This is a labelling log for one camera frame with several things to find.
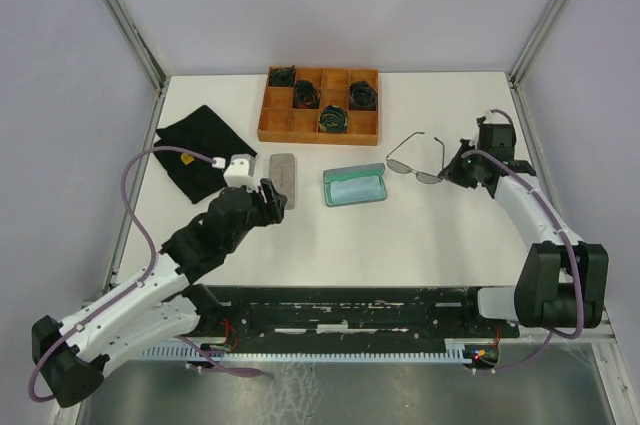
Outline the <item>thin-frame glasses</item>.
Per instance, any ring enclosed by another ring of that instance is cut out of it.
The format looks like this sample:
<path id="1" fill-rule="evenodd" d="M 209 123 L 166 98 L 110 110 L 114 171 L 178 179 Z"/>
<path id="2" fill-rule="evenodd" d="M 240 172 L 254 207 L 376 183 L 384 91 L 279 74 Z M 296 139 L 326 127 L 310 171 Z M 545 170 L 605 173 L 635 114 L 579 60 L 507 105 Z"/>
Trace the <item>thin-frame glasses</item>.
<path id="1" fill-rule="evenodd" d="M 398 143 L 385 157 L 386 166 L 392 171 L 400 175 L 413 175 L 415 179 L 425 185 L 435 185 L 441 183 L 443 178 L 439 173 L 431 174 L 425 171 L 417 170 L 412 166 L 396 159 L 394 154 L 407 142 L 414 137 L 423 136 L 423 131 L 415 131 Z"/>

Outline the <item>blue glasses case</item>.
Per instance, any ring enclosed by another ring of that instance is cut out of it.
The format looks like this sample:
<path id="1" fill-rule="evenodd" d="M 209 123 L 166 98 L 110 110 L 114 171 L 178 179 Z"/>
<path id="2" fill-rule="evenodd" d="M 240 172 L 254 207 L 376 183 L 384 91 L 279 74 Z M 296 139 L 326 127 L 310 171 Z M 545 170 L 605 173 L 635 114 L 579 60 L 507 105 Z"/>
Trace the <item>blue glasses case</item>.
<path id="1" fill-rule="evenodd" d="M 326 206 L 330 208 L 335 208 L 335 207 L 341 207 L 341 206 L 350 206 L 350 205 L 384 201 L 387 198 L 387 190 L 384 182 L 384 173 L 385 173 L 385 165 L 383 163 L 372 163 L 372 164 L 325 170 L 323 172 L 323 191 L 324 191 L 324 200 L 325 200 Z M 345 181 L 345 180 L 350 180 L 357 177 L 369 177 L 369 176 L 377 176 L 379 178 L 380 183 L 385 192 L 385 196 L 383 198 L 378 200 L 352 203 L 347 205 L 337 205 L 332 201 L 330 190 L 329 190 L 332 182 Z"/>

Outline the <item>grey glasses case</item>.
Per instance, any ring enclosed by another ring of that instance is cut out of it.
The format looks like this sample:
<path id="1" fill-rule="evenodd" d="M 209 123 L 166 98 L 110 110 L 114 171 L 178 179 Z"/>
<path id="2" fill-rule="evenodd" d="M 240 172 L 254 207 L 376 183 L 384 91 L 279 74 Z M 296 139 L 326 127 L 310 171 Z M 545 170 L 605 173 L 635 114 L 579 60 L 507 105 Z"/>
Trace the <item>grey glasses case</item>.
<path id="1" fill-rule="evenodd" d="M 292 153 L 276 153 L 269 158 L 269 179 L 275 190 L 286 197 L 286 210 L 296 205 L 296 159 Z"/>

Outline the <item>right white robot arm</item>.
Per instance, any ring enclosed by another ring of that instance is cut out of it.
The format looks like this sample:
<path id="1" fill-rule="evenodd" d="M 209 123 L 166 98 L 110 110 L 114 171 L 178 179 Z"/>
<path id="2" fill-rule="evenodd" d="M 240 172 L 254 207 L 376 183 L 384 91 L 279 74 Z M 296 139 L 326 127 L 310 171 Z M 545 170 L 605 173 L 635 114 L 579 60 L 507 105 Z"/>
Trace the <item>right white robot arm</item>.
<path id="1" fill-rule="evenodd" d="M 507 213 L 528 248 L 511 287 L 482 287 L 477 301 L 458 313 L 467 334 L 481 336 L 495 320 L 544 328 L 574 338 L 600 325 L 609 256 L 562 219 L 544 195 L 532 165 L 515 157 L 510 124 L 478 122 L 478 134 L 463 139 L 442 179 L 463 188 L 484 188 Z"/>

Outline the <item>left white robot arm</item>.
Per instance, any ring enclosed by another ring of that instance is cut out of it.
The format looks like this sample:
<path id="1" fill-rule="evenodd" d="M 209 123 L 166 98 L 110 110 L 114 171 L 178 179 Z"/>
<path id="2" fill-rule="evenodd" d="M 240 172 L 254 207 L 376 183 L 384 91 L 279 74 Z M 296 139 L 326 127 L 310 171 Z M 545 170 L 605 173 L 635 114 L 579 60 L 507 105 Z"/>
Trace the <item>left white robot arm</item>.
<path id="1" fill-rule="evenodd" d="M 200 279 L 220 267 L 252 229 L 281 223 L 286 204 L 268 179 L 255 190 L 227 187 L 136 275 L 62 320 L 37 320 L 31 327 L 31 400 L 74 406 L 144 349 L 194 331 L 215 332 L 220 305 Z M 38 378 L 51 392 L 47 398 L 35 391 Z"/>

